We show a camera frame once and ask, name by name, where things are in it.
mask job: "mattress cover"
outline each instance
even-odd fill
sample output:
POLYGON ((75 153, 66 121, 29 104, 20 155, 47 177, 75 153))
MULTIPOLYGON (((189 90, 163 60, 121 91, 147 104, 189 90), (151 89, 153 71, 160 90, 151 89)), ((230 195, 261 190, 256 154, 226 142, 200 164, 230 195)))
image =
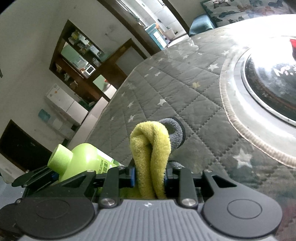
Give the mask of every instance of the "mattress cover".
POLYGON ((296 170, 252 145, 232 126, 220 95, 229 56, 262 39, 296 37, 296 15, 268 16, 195 35, 139 64, 100 116, 88 142, 118 162, 131 158, 129 136, 143 121, 175 116, 186 140, 175 160, 194 173, 212 169, 274 198, 283 209, 279 240, 296 240, 296 170))

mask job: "gray ribbed plate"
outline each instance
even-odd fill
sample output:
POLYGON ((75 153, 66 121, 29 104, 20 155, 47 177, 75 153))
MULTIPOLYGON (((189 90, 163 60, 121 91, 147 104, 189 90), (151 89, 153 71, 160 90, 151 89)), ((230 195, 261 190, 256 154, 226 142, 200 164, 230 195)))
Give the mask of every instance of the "gray ribbed plate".
MULTIPOLYGON (((23 236, 19 241, 35 240, 23 236)), ((116 208, 103 209, 95 221, 64 241, 226 241, 210 229, 197 211, 173 200, 124 200, 116 208)), ((266 237, 263 241, 276 241, 266 237)))

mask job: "black round pad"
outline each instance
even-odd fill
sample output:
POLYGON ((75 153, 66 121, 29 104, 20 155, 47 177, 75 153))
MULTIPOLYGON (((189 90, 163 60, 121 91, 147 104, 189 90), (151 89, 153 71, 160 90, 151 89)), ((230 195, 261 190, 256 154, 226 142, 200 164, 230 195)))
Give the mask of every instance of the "black round pad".
POLYGON ((277 230, 282 210, 275 200, 250 188, 221 188, 205 202, 202 215, 220 233, 255 239, 277 230))
POLYGON ((85 197, 28 197, 16 208, 16 225, 29 236, 59 239, 85 228, 94 207, 85 197))
POLYGON ((15 227, 15 209, 17 204, 11 203, 0 209, 0 227, 14 234, 22 234, 15 227))
POLYGON ((248 199, 237 199, 230 202, 227 210, 232 216, 240 219, 253 219, 262 213, 260 204, 248 199))

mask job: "bottle label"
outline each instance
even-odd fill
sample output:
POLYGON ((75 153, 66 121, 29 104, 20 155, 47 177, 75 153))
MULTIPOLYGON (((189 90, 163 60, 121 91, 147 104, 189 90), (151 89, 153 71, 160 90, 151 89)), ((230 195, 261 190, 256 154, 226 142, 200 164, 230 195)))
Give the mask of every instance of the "bottle label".
POLYGON ((99 149, 97 149, 97 153, 98 153, 98 158, 100 159, 100 168, 99 168, 98 174, 107 173, 107 171, 112 167, 123 166, 121 163, 112 159, 111 157, 109 157, 99 149))

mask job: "pillow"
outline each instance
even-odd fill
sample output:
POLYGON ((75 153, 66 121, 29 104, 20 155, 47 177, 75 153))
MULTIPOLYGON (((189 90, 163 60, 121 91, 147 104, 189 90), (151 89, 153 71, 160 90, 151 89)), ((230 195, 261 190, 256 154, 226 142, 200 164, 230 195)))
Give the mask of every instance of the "pillow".
POLYGON ((250 5, 253 7, 266 7, 270 6, 276 9, 287 9, 289 10, 289 6, 284 0, 249 0, 250 5))
POLYGON ((221 26, 228 25, 230 23, 235 23, 235 22, 243 21, 246 19, 254 18, 254 17, 255 16, 250 17, 248 15, 248 13, 246 13, 246 12, 239 12, 239 13, 228 15, 224 18, 214 17, 214 20, 216 21, 217 26, 221 27, 221 26))
POLYGON ((211 17, 219 18, 252 9, 249 0, 210 0, 202 6, 211 17))

